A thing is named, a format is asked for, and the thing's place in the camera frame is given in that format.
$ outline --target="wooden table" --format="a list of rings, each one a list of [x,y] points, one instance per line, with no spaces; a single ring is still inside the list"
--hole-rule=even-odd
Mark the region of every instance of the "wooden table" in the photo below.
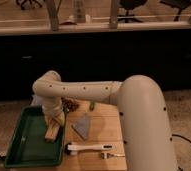
[[[96,103],[93,111],[89,111],[89,101],[78,101],[80,107],[67,115],[65,144],[74,141],[79,144],[111,144],[110,153],[124,154],[124,146],[116,106]],[[91,120],[89,138],[84,141],[72,128],[71,124],[77,121],[84,113],[88,113]],[[102,159],[98,151],[80,152],[76,156],[63,155],[61,165],[57,167],[20,168],[11,171],[97,171],[97,170],[127,170],[125,157]]]

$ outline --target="small object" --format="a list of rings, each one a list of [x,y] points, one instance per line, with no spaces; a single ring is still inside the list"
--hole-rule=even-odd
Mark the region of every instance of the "small object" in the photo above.
[[[90,101],[90,106],[89,106],[89,110],[93,111],[95,108],[95,102],[94,101]]]
[[[78,151],[85,150],[111,150],[113,147],[109,144],[79,145],[72,142],[65,145],[65,152],[68,155],[77,155]]]
[[[68,98],[61,98],[61,100],[62,100],[64,111],[67,113],[73,112],[79,107],[79,104],[76,100],[68,99]]]
[[[81,138],[87,140],[90,129],[90,116],[84,114],[78,121],[72,124],[72,128],[81,136]]]
[[[60,127],[61,126],[57,121],[50,119],[48,123],[47,132],[45,134],[45,140],[47,142],[54,142],[57,138]]]
[[[111,157],[125,157],[124,154],[112,154],[112,153],[106,153],[106,152],[102,152],[100,156],[102,159],[109,159]]]

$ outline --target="wooden block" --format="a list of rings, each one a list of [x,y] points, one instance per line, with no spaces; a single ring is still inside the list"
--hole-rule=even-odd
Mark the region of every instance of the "wooden block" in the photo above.
[[[48,129],[47,132],[45,134],[45,139],[47,141],[55,141],[56,137],[58,135],[58,131],[60,129],[60,125],[58,122],[56,122],[55,120],[51,119],[48,125]]]

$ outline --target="brush handle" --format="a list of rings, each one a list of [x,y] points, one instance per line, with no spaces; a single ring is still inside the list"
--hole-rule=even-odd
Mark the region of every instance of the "brush handle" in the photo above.
[[[70,151],[81,151],[81,150],[111,150],[112,145],[109,144],[95,144],[95,145],[68,145]]]

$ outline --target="floor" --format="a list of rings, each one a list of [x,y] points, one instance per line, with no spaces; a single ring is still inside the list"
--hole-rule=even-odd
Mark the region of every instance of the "floor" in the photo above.
[[[46,4],[42,0],[38,1],[42,3],[42,8],[26,3],[26,10],[21,10],[15,0],[0,0],[0,28],[49,25]],[[111,0],[85,0],[83,2],[85,12],[91,16],[92,23],[109,21]],[[144,22],[173,21],[177,12],[177,8],[164,5],[160,3],[160,0],[149,0],[145,5],[132,11],[138,19]],[[125,14],[125,11],[120,9],[119,13]],[[65,22],[71,15],[73,15],[73,0],[62,0],[58,12],[59,22]],[[180,20],[188,20],[190,16],[191,6],[183,10]]]
[[[170,125],[173,134],[191,140],[191,90],[165,91]],[[0,102],[0,153],[8,148],[18,116],[31,100]],[[173,137],[178,164],[184,171],[191,171],[191,144],[179,137]],[[0,161],[0,170],[4,170]]]

